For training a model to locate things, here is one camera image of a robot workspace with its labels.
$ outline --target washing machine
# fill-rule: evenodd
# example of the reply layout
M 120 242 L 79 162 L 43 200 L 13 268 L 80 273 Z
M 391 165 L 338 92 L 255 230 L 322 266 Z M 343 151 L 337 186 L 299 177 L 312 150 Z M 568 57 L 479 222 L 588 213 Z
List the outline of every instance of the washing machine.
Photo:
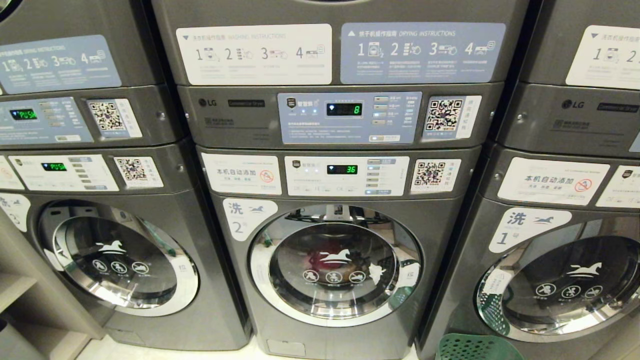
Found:
M 479 147 L 197 149 L 263 351 L 408 353 Z
M 250 322 L 193 144 L 3 151 L 0 208 L 116 341 L 233 350 Z
M 500 336 L 526 359 L 589 359 L 640 315 L 640 162 L 488 153 L 419 358 L 462 333 Z
M 152 4 L 196 143 L 359 150 L 482 143 L 528 1 Z

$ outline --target lg logo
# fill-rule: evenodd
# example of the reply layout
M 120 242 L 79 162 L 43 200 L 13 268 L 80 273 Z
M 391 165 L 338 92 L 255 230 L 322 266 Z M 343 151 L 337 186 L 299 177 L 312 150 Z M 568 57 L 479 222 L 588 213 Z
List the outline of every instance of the lg logo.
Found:
M 562 102 L 562 109 L 574 108 L 574 109 L 582 109 L 584 107 L 584 101 L 572 101 L 567 99 Z

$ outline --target front-loading washer door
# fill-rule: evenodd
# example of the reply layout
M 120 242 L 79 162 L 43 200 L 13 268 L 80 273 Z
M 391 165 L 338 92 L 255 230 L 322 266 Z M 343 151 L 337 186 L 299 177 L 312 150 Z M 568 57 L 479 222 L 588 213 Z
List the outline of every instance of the front-loading washer door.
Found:
M 602 329 L 640 304 L 640 217 L 575 224 L 533 238 L 482 278 L 481 318 L 529 342 L 563 341 Z
M 347 327 L 400 306 L 420 275 L 417 242 L 377 211 L 341 204 L 284 214 L 256 236 L 255 285 L 275 308 L 302 322 Z
M 40 218 L 40 236 L 54 268 L 117 311 L 168 315 L 196 295 L 198 273 L 185 251 L 162 229 L 126 211 L 53 202 Z

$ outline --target white instruction label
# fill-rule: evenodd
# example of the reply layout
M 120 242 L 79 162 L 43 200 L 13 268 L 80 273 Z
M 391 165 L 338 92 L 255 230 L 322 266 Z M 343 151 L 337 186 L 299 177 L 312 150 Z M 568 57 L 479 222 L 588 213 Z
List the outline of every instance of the white instruction label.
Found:
M 566 83 L 640 90 L 640 29 L 587 27 Z
M 222 201 L 231 236 L 245 241 L 263 221 L 278 212 L 278 205 L 270 200 L 226 198 Z
M 117 192 L 102 155 L 9 156 L 29 190 L 44 192 Z
M 211 189 L 222 193 L 281 195 L 276 156 L 202 153 Z
M 461 159 L 416 160 L 411 193 L 453 191 L 461 163 Z
M 618 166 L 596 206 L 640 209 L 640 167 Z
M 4 156 L 0 156 L 0 189 L 24 190 L 18 175 Z
M 553 228 L 565 225 L 572 214 L 566 210 L 511 208 L 504 212 L 498 228 L 493 234 L 489 251 L 496 254 L 545 233 Z
M 129 188 L 162 188 L 164 183 L 151 156 L 113 158 Z
M 498 197 L 514 201 L 587 205 L 608 164 L 513 158 Z
M 0 208 L 11 219 L 18 230 L 27 232 L 27 213 L 31 202 L 18 193 L 0 193 Z
M 329 24 L 211 26 L 175 31 L 192 85 L 327 85 Z

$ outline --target qr code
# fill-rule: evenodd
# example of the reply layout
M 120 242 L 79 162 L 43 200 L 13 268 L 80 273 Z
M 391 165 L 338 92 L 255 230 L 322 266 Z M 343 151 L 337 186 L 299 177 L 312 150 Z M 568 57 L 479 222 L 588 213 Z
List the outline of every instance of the qr code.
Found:
M 440 99 L 429 102 L 425 131 L 454 131 L 462 112 L 463 99 Z
M 125 180 L 147 180 L 147 171 L 145 170 L 145 166 L 142 161 L 140 161 L 140 159 L 117 159 L 116 162 L 118 163 L 120 172 L 122 173 L 122 176 L 125 178 Z
M 126 130 L 120 112 L 113 102 L 90 102 L 89 109 L 100 130 Z
M 447 163 L 444 161 L 418 161 L 414 185 L 438 185 L 442 182 L 442 173 Z

